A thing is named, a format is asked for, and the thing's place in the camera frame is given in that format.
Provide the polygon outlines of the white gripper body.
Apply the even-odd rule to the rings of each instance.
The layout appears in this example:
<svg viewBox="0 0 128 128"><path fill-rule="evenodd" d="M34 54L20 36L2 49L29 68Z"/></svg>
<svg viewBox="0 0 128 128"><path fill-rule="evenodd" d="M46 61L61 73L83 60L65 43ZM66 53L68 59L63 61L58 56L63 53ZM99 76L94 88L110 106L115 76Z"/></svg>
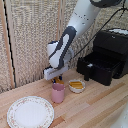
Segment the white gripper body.
<svg viewBox="0 0 128 128"><path fill-rule="evenodd" d="M68 70L68 66L64 66L61 69L54 69L54 68L45 69L44 70L44 78L46 80L53 79L54 77L57 77L57 76L63 74L67 70Z"/></svg>

